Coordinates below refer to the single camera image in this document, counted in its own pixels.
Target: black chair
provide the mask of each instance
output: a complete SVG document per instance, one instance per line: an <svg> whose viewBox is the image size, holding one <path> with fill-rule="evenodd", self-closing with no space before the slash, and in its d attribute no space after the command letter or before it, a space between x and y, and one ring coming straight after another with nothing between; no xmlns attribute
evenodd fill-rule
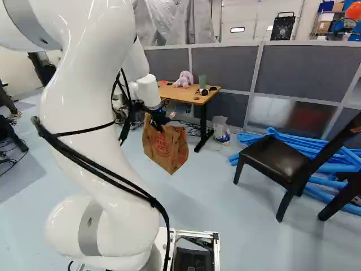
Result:
<svg viewBox="0 0 361 271"><path fill-rule="evenodd" d="M328 220L357 195L361 195L361 171L338 173L337 177L341 182L347 179L347 185L318 214L318 218L321 221Z"/></svg>
<svg viewBox="0 0 361 271"><path fill-rule="evenodd" d="M301 196L311 175L332 157L343 143L361 132L361 113L354 117L334 139L311 160L282 141L267 135L239 153L239 161L233 183L237 184L244 164L248 164L283 186L285 193L276 219L283 216L294 196Z"/></svg>

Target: robotic arm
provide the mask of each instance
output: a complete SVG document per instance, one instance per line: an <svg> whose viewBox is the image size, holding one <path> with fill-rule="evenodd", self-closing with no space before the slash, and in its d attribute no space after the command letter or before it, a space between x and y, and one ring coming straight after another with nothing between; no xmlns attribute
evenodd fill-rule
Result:
<svg viewBox="0 0 361 271"><path fill-rule="evenodd" d="M137 94L146 106L160 103L156 79L148 74L144 51L136 39L129 0L0 0L0 33L0 45L8 49L63 48L58 70L39 105L39 120L52 134L110 123L110 89L120 67L129 81L137 83ZM149 191L126 161L114 126L60 140ZM155 254L159 212L54 149L52 152L62 170L87 195L71 196L53 209L45 226L49 244L57 252L93 266L150 270L144 268L150 268L146 263Z"/></svg>

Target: paper bag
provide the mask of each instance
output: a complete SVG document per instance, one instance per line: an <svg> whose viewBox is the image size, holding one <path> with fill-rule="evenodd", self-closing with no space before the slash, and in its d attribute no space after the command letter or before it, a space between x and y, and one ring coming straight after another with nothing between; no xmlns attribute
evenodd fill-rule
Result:
<svg viewBox="0 0 361 271"><path fill-rule="evenodd" d="M173 174L188 159L188 144L184 127L163 125L163 132L159 132L149 124L150 115L146 113L143 131L144 153Z"/></svg>

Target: cardboard box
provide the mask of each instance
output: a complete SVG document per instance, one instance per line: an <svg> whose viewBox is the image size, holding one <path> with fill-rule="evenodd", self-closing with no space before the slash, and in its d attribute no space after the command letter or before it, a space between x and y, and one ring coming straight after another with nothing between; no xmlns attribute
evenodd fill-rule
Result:
<svg viewBox="0 0 361 271"><path fill-rule="evenodd" d="M316 25L315 32L316 33L327 33L329 27L331 26L330 21L319 21Z"/></svg>
<svg viewBox="0 0 361 271"><path fill-rule="evenodd" d="M332 11L340 12L344 8L344 3L335 3L333 4Z"/></svg>

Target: desk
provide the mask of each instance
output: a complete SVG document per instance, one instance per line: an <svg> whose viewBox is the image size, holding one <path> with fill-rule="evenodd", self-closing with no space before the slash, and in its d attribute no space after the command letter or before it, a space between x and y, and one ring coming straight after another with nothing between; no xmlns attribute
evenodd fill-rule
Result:
<svg viewBox="0 0 361 271"><path fill-rule="evenodd" d="M201 106L201 141L194 148L194 152L199 152L207 140L213 135L214 129L207 129L207 104L221 89L220 86L215 86L217 89L210 91L207 96L196 94L199 85L192 85L188 89L175 88L172 85L167 85L168 82L158 82L160 97L162 99L170 99L181 103L192 103L196 106Z"/></svg>

